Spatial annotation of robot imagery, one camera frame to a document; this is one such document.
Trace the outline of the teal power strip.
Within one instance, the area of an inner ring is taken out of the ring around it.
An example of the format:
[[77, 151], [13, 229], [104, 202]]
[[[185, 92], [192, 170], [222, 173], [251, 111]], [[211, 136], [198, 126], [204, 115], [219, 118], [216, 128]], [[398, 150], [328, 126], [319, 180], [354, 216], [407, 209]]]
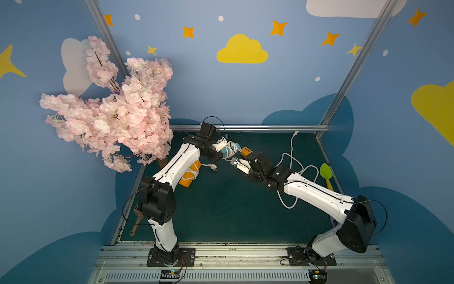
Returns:
[[221, 151], [223, 160], [227, 161], [230, 161], [239, 152], [241, 152], [241, 146], [233, 141], [228, 142], [228, 145]]

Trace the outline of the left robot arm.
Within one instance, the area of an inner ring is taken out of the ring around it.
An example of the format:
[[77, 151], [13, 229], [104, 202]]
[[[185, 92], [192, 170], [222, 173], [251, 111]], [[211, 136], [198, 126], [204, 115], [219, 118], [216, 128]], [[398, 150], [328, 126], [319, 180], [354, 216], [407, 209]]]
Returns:
[[211, 164], [222, 158], [222, 153], [215, 147], [214, 136], [217, 128], [202, 123], [201, 129], [187, 136], [174, 157], [153, 175], [149, 184], [139, 193], [139, 210], [153, 228], [158, 251], [170, 253], [176, 247], [178, 239], [172, 223], [176, 211], [174, 191], [190, 166], [201, 157], [206, 157]]

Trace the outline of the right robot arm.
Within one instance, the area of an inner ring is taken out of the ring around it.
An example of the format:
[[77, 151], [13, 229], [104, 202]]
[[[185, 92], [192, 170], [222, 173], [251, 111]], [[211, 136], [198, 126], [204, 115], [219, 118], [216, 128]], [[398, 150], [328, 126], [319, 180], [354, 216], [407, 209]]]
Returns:
[[272, 166], [261, 152], [250, 153], [237, 167], [249, 181], [295, 196], [331, 216], [338, 225], [314, 236], [304, 249], [305, 258], [318, 261], [332, 253], [350, 250], [365, 253], [377, 222], [370, 200], [362, 195], [353, 198], [338, 194], [285, 166]]

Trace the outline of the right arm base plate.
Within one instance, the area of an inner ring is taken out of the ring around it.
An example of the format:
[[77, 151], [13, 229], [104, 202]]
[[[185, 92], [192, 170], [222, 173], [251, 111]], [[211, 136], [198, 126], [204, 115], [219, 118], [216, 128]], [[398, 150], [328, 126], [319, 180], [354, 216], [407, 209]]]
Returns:
[[286, 248], [287, 257], [290, 266], [336, 266], [337, 262], [335, 256], [330, 254], [324, 258], [311, 253], [306, 252], [305, 247], [295, 246]]

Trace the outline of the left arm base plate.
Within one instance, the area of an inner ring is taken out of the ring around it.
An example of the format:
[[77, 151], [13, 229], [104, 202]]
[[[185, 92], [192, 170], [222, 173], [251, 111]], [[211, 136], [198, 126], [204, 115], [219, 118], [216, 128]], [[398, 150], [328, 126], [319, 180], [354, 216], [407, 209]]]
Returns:
[[150, 249], [147, 259], [147, 267], [193, 267], [195, 264], [196, 249], [193, 247], [174, 248], [171, 252], [160, 250], [157, 247]]

